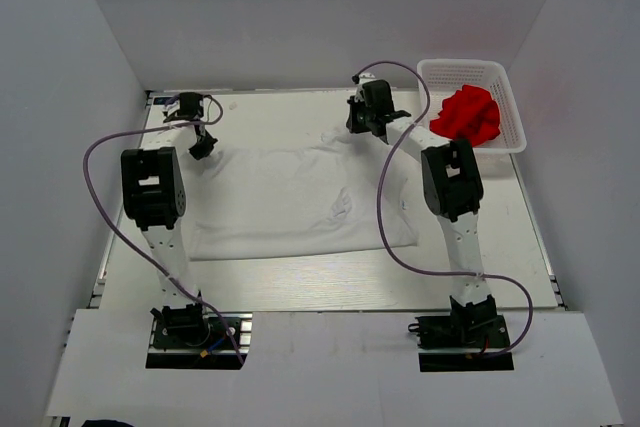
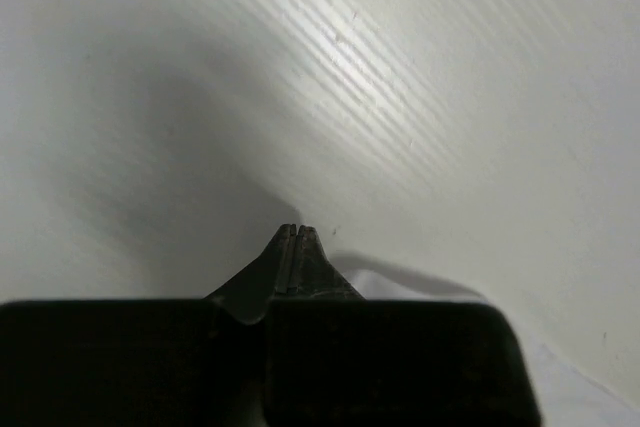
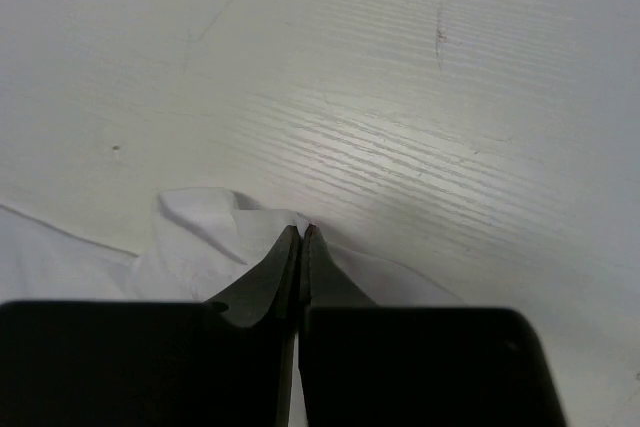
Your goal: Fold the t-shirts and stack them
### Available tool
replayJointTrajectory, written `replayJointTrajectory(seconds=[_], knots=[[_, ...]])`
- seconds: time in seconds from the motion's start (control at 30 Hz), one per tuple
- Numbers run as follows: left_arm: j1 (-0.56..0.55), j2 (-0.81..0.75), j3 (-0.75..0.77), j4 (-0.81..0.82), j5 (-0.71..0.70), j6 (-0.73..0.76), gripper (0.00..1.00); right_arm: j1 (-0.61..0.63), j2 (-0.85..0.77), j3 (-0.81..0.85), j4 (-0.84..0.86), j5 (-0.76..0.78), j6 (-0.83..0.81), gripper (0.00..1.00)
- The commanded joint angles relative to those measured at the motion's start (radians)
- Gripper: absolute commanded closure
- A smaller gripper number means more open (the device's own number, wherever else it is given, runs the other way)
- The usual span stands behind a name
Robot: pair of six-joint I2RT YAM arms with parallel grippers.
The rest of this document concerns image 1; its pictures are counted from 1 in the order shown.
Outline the white t shirt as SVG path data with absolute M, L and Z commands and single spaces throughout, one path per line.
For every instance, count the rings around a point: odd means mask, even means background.
M 412 161 L 370 134 L 336 129 L 295 149 L 225 147 L 185 161 L 185 241 L 193 261 L 414 246 L 403 190 Z

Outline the red t shirt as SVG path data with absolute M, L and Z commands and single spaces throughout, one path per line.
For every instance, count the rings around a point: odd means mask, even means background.
M 442 109 L 429 127 L 439 136 L 452 140 L 464 138 L 478 147 L 499 136 L 500 123 L 499 106 L 489 91 L 464 84 L 442 101 Z

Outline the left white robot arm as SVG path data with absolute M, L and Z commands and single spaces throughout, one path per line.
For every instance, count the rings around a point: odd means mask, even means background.
M 182 309 L 200 295 L 181 232 L 187 195 L 180 157 L 201 161 L 214 150 L 217 140 L 205 125 L 206 99 L 196 92 L 170 98 L 164 109 L 165 129 L 150 133 L 140 148 L 121 154 L 125 214 L 141 231 L 151 258 L 162 267 L 158 277 L 165 309 Z

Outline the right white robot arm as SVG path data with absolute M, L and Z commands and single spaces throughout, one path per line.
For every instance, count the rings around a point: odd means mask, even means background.
M 392 148 L 404 151 L 421 166 L 427 207 L 440 224 L 454 278 L 451 331 L 461 344 L 472 346 L 484 338 L 497 316 L 495 299 L 484 279 L 478 239 L 478 214 L 484 195 L 481 176 L 469 141 L 448 140 L 397 110 L 385 80 L 354 77 L 346 122 L 352 134 L 370 133 Z

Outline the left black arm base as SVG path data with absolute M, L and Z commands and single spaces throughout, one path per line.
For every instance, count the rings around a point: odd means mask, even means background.
M 252 316 L 218 317 L 199 304 L 153 308 L 145 367 L 160 370 L 235 371 L 251 342 Z

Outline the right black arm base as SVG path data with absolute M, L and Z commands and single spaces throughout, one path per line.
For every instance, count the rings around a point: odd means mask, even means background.
M 502 315 L 468 335 L 454 328 L 449 315 L 416 317 L 407 327 L 417 339 L 421 373 L 509 372 L 515 369 L 511 353 L 496 355 L 510 346 Z

